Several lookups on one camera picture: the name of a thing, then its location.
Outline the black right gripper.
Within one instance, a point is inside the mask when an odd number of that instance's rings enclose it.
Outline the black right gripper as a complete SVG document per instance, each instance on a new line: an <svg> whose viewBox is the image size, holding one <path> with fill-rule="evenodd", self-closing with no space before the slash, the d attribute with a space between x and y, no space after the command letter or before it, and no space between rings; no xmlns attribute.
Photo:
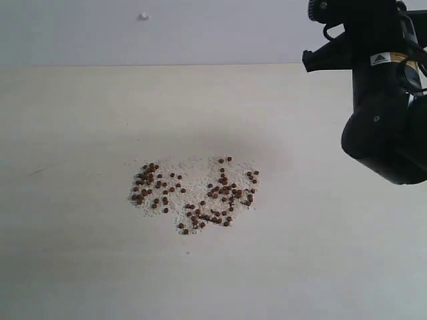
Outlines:
<svg viewBox="0 0 427 320"><path fill-rule="evenodd" d="M342 33L315 51L304 50L302 63L307 73L352 68L352 44Z"/></svg>

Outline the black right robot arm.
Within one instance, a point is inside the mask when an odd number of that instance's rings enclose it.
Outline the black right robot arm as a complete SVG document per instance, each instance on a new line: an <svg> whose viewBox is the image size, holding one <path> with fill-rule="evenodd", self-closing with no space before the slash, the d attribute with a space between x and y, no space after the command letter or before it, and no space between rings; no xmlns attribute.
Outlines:
<svg viewBox="0 0 427 320"><path fill-rule="evenodd" d="M310 1L327 43L304 51L307 72L349 70L353 112L343 151L396 185L426 180L426 11L403 1Z"/></svg>

